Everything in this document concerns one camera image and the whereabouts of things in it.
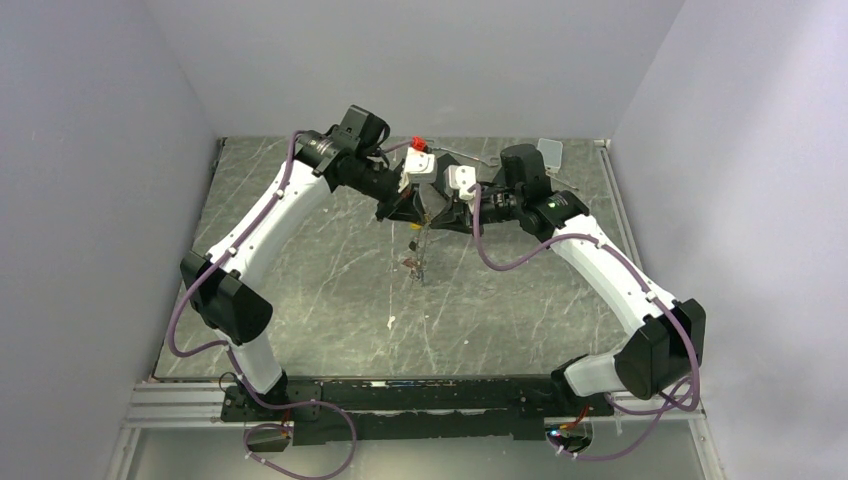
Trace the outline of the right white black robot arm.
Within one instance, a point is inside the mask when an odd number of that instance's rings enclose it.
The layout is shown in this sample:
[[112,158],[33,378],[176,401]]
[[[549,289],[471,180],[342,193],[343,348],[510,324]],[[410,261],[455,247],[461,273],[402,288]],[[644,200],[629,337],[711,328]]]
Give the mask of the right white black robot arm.
[[[556,190],[544,155],[531,144],[500,153],[500,168],[481,180],[474,167],[444,154],[434,161],[434,187],[447,201],[435,229],[473,236],[491,269],[508,271],[544,250],[563,259],[604,300],[625,339],[611,350],[567,361],[551,373],[551,401],[574,415],[590,396],[628,392],[649,400],[682,381],[700,395],[706,312],[695,299],[679,300],[643,273],[607,235],[573,192]],[[508,264],[497,264],[482,244],[487,224],[515,221],[539,244]]]

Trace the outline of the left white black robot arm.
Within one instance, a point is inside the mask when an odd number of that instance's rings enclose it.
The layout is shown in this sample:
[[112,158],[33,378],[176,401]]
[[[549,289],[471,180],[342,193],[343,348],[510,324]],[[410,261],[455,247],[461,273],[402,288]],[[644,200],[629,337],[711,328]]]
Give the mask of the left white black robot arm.
[[386,158],[391,129],[377,115],[352,105],[327,131],[297,130],[276,177],[248,213],[204,253],[180,263],[186,294],[172,317],[191,306],[226,349],[248,407],[264,420],[287,406],[288,377],[275,358],[268,327],[272,305],[257,291],[274,257],[305,218],[338,187],[376,200],[377,220],[422,224],[423,204],[401,183],[400,167]]

